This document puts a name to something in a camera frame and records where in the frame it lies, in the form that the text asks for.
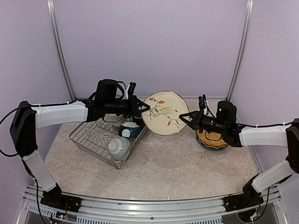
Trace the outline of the cream bird pattern plate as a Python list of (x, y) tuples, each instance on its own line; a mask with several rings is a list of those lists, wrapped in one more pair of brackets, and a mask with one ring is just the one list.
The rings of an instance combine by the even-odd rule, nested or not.
[(150, 109), (142, 113), (146, 127), (153, 133), (168, 136), (186, 127), (179, 116), (189, 112), (186, 101), (173, 91), (159, 91), (148, 96), (144, 103)]

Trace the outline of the yellow dotted plate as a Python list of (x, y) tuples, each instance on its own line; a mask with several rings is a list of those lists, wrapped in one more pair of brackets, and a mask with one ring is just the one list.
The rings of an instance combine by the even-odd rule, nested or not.
[(208, 144), (208, 143), (205, 143), (203, 140), (201, 140), (198, 136), (196, 136), (196, 140), (197, 140), (197, 142), (204, 148), (204, 149), (206, 149), (206, 150), (208, 150), (208, 151), (215, 151), (215, 152), (217, 152), (217, 151), (222, 151), (223, 149), (225, 149), (227, 146), (228, 146), (228, 144), (215, 144), (215, 143), (210, 143), (210, 144)]
[(203, 140), (205, 143), (215, 143), (215, 144), (225, 144), (226, 142), (222, 139), (222, 135), (219, 133), (214, 132), (207, 132), (206, 130), (203, 130), (200, 132), (199, 130), (196, 131), (196, 135)]

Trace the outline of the blue dotted plate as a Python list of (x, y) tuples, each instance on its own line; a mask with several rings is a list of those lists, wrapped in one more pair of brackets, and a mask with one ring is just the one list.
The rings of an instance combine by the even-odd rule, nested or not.
[(224, 145), (224, 146), (220, 146), (220, 147), (213, 147), (210, 145), (206, 145), (205, 143), (201, 142), (198, 138), (196, 139), (196, 141), (199, 143), (199, 145), (203, 149), (205, 149), (206, 151), (209, 151), (209, 152), (221, 152), (228, 147), (228, 144)]

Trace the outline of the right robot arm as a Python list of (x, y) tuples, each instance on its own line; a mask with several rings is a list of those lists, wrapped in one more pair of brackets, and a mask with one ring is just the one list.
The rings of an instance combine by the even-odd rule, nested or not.
[(298, 119), (283, 124), (253, 126), (237, 123), (237, 108), (229, 101), (218, 102), (215, 117), (205, 114), (205, 109), (207, 109), (205, 97), (199, 98), (199, 108), (199, 111), (179, 116), (195, 131), (218, 133), (232, 147), (280, 146), (288, 150), (288, 155), (284, 160), (246, 183), (239, 196), (241, 206), (249, 207), (264, 190), (299, 172)]

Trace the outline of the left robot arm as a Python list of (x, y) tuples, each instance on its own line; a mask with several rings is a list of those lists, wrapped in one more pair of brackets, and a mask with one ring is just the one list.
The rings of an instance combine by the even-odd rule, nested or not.
[(35, 179), (37, 185), (47, 193), (47, 200), (59, 208), (65, 204), (65, 196), (48, 171), (38, 152), (36, 131), (48, 126), (64, 123), (93, 122), (107, 114), (131, 118), (146, 112), (150, 106), (134, 95), (136, 84), (125, 86), (122, 81), (103, 79), (98, 82), (96, 91), (85, 99), (58, 104), (30, 104), (22, 101), (12, 110), (14, 119), (10, 126), (16, 153)]

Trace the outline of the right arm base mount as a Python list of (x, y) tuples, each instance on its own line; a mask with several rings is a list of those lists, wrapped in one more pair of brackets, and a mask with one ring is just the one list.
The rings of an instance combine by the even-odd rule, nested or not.
[(251, 184), (246, 184), (242, 193), (236, 195), (228, 195), (223, 198), (226, 212), (241, 210), (264, 202), (262, 194), (256, 192)]

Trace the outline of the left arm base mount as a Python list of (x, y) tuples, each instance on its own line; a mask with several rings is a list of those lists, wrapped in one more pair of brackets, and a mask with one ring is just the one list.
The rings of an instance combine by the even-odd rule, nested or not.
[(61, 188), (56, 186), (50, 191), (43, 191), (41, 204), (52, 208), (78, 213), (82, 199), (62, 193)]

